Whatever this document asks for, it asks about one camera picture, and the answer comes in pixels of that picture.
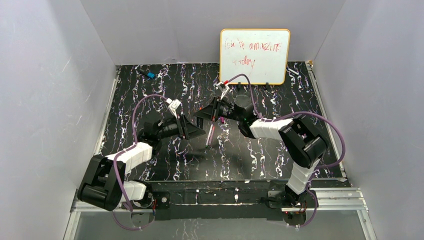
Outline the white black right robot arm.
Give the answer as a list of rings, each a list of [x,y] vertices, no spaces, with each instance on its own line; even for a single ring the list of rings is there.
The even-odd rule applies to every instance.
[[[279,119],[260,117],[247,95],[238,95],[234,102],[214,97],[209,105],[195,113],[198,119],[212,122],[218,118],[237,121],[239,131],[247,138],[283,142],[293,160],[291,176],[282,193],[267,200],[289,206],[304,199],[316,167],[329,148],[329,142],[307,116],[323,119],[307,111],[294,112]]]

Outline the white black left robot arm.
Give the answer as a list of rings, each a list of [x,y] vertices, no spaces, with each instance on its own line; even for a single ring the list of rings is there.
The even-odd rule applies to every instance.
[[[185,115],[145,122],[137,135],[137,142],[130,147],[106,156],[92,156],[78,188],[77,199],[106,211],[113,211],[120,204],[129,209],[132,201],[145,199],[149,189],[142,181],[126,181],[126,174],[150,161],[159,152],[163,139],[176,136],[189,140],[205,133]]]

